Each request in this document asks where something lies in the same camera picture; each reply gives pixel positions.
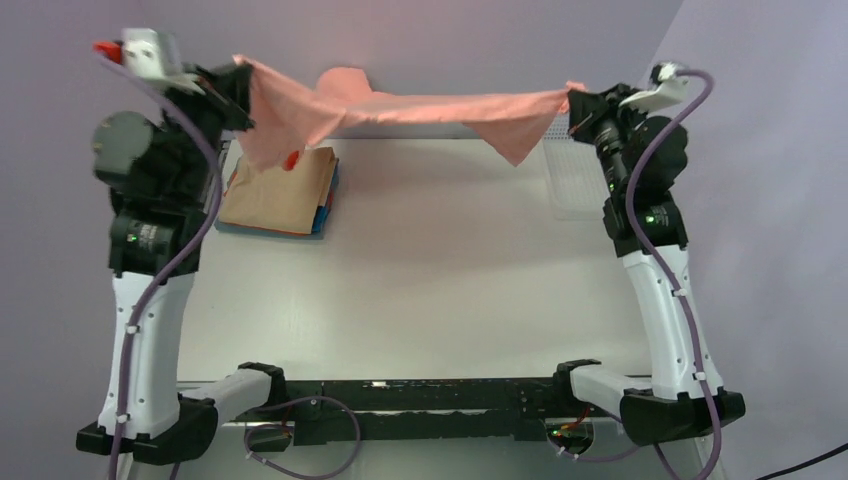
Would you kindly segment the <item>pink t shirt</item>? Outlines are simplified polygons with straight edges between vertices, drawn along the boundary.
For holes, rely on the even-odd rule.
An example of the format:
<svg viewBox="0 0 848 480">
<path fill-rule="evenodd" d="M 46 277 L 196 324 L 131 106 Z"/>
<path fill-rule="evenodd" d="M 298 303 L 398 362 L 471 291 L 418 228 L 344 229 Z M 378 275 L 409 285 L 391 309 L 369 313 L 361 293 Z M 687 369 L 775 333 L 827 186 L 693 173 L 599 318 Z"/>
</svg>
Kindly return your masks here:
<svg viewBox="0 0 848 480">
<path fill-rule="evenodd" d="M 365 124 L 462 124 L 517 166 L 554 119 L 569 110 L 569 93 L 585 88 L 567 82 L 559 90 L 531 93 L 392 95 L 373 90 L 359 68 L 331 68 L 309 88 L 246 56 L 233 59 L 252 70 L 250 116 L 255 125 L 239 134 L 238 141 L 258 170 L 291 170 L 294 153 L 317 146 L 338 130 Z"/>
</svg>

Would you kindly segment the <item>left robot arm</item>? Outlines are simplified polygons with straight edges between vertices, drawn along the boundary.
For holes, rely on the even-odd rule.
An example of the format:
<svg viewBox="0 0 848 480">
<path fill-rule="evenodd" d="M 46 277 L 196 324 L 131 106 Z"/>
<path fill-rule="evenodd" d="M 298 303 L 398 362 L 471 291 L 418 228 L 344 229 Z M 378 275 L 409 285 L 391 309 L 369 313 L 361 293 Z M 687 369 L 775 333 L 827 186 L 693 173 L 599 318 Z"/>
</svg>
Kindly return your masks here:
<svg viewBox="0 0 848 480">
<path fill-rule="evenodd" d="M 199 458 L 217 429 L 213 400 L 177 391 L 180 334 L 201 244 L 223 197 L 222 136 L 254 125 L 251 66 L 188 71 L 191 92 L 143 85 L 160 121 L 120 111 L 92 137 L 93 172 L 114 213 L 108 266 L 116 332 L 103 409 L 78 432 L 76 446 L 157 466 Z"/>
</svg>

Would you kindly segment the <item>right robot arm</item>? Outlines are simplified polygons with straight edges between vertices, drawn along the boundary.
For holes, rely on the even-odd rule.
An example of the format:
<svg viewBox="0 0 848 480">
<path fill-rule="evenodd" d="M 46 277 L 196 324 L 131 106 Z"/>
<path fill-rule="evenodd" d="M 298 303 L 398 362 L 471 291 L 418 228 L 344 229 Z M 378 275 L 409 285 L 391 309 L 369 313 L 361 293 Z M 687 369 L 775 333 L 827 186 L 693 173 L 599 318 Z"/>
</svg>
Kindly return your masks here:
<svg viewBox="0 0 848 480">
<path fill-rule="evenodd" d="M 703 437 L 742 418 L 742 394 L 725 388 L 699 331 L 688 236 L 670 192 L 688 164 L 686 129 L 625 84 L 568 94 L 571 137 L 594 147 L 608 196 L 603 223 L 635 291 L 651 359 L 648 380 L 597 360 L 558 366 L 551 401 L 574 415 L 587 404 L 621 420 L 638 446 Z"/>
</svg>

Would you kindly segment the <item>white plastic basket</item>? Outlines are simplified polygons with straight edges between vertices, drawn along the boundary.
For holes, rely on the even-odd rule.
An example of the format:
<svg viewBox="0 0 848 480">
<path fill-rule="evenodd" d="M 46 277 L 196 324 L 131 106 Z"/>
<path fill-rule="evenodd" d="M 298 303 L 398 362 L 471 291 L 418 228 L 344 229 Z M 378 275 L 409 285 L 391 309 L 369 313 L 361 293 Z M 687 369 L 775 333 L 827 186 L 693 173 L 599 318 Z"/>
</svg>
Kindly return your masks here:
<svg viewBox="0 0 848 480">
<path fill-rule="evenodd" d="M 564 221 L 600 221 L 607 186 L 592 145 L 569 134 L 569 118 L 559 114 L 540 142 L 547 169 L 553 215 Z"/>
</svg>

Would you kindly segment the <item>beige folded t shirt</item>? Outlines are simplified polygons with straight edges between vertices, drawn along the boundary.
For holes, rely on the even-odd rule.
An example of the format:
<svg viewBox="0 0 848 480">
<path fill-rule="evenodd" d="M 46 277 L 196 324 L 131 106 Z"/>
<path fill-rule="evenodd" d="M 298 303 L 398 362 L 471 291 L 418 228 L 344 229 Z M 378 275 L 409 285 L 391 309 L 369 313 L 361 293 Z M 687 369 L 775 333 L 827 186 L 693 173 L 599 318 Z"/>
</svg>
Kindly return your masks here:
<svg viewBox="0 0 848 480">
<path fill-rule="evenodd" d="M 259 170 L 243 155 L 230 177 L 216 227 L 258 235 L 318 238 L 338 186 L 338 158 L 330 147 L 299 154 L 291 170 Z"/>
</svg>

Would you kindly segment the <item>blue folded t shirt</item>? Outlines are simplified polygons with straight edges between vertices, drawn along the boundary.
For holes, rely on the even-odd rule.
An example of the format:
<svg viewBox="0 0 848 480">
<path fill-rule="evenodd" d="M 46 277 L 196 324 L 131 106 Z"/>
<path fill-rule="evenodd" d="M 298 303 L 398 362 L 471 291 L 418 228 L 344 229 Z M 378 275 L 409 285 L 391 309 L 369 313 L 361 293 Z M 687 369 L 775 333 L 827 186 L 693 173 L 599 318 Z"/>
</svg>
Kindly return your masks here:
<svg viewBox="0 0 848 480">
<path fill-rule="evenodd" d="M 332 211 L 335 193 L 337 191 L 338 185 L 339 165 L 338 161 L 335 161 L 335 163 L 333 164 L 331 180 L 328 184 L 328 191 L 324 198 L 324 203 L 319 205 L 316 209 L 316 215 L 312 226 L 312 236 L 315 238 L 322 238 L 324 236 L 325 226 L 327 224 L 330 212 Z"/>
</svg>

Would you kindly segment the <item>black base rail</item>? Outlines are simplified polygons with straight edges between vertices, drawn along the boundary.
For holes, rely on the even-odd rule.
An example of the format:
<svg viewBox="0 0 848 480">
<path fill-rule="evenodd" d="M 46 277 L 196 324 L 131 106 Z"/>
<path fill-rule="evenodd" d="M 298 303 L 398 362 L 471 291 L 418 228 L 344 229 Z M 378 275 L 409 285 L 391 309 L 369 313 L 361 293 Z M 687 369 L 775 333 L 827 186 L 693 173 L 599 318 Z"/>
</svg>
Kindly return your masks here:
<svg viewBox="0 0 848 480">
<path fill-rule="evenodd" d="M 605 418 L 565 399 L 550 378 L 290 380 L 293 407 L 248 411 L 263 451 L 330 442 L 507 438 L 586 447 Z"/>
</svg>

